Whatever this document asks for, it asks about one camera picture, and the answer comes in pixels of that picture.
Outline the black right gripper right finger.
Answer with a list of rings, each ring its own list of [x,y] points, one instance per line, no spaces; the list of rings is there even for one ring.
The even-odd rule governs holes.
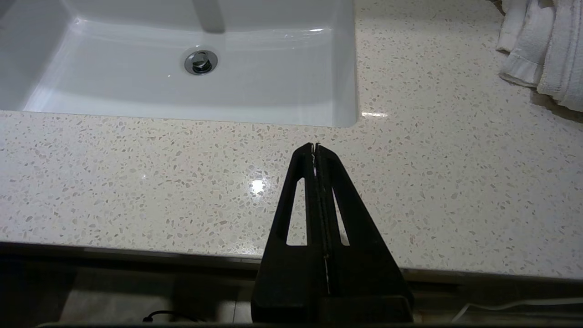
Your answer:
[[[340,158],[316,144],[324,322],[412,322],[414,296]]]

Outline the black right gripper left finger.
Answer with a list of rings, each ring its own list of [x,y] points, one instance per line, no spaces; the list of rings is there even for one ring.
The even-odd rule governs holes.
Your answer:
[[[251,298],[254,322],[314,322],[327,294],[314,144],[293,152]],[[297,183],[304,180],[307,244],[287,244]]]

